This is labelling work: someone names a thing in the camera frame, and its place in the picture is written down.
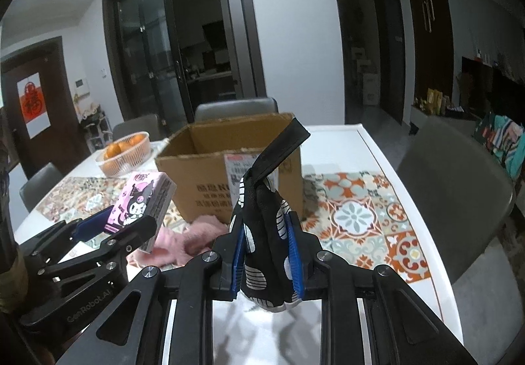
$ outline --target cardboard box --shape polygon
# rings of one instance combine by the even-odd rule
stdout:
[[[230,172],[228,177],[225,160],[235,160],[240,154],[259,154],[292,119],[291,113],[216,119],[187,125],[173,134],[155,161],[158,170],[177,184],[173,201],[180,215],[191,222],[199,215],[211,214],[229,224],[229,185],[232,178],[242,174]],[[299,149],[279,166],[277,178],[279,194],[301,218],[303,176]]]
[[[363,105],[379,104],[379,76],[376,73],[363,73]]]

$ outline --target dark wooden cabinet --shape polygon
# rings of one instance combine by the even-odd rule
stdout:
[[[414,25],[415,92],[426,98],[428,88],[452,97],[453,36],[448,0],[410,0]]]

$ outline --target cardboard boxes stack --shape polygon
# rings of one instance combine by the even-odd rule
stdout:
[[[379,76],[371,60],[367,59],[364,48],[351,48],[352,59],[355,61],[355,71],[363,93],[363,105],[379,105]]]
[[[170,137],[155,159],[177,184],[173,201],[191,222],[203,214],[229,224],[238,182],[259,153],[291,122],[291,113],[216,119],[189,124]],[[303,176],[297,149],[272,174],[279,194],[303,215]]]

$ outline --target patterned tablecloth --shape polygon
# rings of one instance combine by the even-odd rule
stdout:
[[[38,205],[51,221],[86,218],[115,203],[125,179],[68,177]],[[303,229],[324,249],[350,264],[388,264],[407,281],[430,277],[417,237],[392,185],[380,173],[337,173],[304,177]],[[182,231],[186,222],[171,203],[164,225]],[[90,243],[98,247],[105,236]]]
[[[388,264],[408,283],[430,277],[416,234],[383,174],[307,175],[304,211],[303,230],[348,263]]]

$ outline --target red chinese character decoration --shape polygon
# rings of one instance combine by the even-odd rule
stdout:
[[[24,95],[20,97],[20,107],[26,123],[37,118],[46,111],[46,103],[42,88],[33,82],[27,82],[24,86]]]

